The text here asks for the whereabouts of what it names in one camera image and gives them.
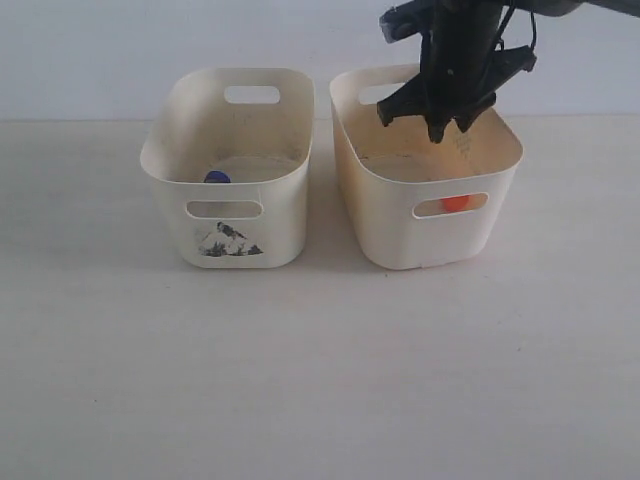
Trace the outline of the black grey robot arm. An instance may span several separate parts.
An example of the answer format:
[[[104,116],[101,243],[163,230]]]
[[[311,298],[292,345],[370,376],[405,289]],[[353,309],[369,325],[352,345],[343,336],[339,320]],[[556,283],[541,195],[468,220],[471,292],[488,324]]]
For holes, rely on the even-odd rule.
[[[537,57],[535,16],[564,16],[575,1],[409,1],[379,19],[385,41],[421,36],[419,72],[377,102],[383,126],[401,117],[420,116],[429,139],[443,140],[450,122],[461,132],[496,102],[496,91],[521,71],[531,71]],[[512,49],[503,34],[517,10],[530,15],[532,40]]]

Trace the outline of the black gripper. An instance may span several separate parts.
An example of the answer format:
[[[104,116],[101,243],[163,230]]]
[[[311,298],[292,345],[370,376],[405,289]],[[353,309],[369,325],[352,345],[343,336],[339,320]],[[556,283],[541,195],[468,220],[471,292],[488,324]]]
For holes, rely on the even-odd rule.
[[[429,139],[440,144],[454,121],[467,132],[496,101],[496,91],[536,63],[537,31],[530,43],[504,47],[503,34],[517,10],[535,27],[534,1],[434,1],[433,20],[421,36],[419,71],[377,103],[383,126],[400,117],[421,116]]]

